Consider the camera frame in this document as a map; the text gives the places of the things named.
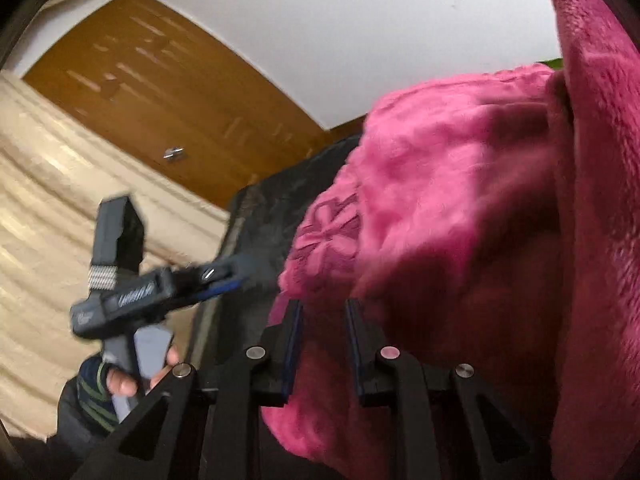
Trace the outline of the person left hand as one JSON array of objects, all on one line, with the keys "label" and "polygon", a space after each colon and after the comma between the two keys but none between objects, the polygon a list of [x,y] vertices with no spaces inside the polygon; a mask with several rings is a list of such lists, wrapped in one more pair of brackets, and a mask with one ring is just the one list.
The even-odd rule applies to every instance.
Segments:
[{"label": "person left hand", "polygon": [[[150,388],[153,389],[181,362],[180,353],[176,346],[171,346],[166,354],[165,366],[150,379]],[[117,367],[112,367],[106,374],[106,388],[112,396],[135,396],[138,386],[134,378]]]}]

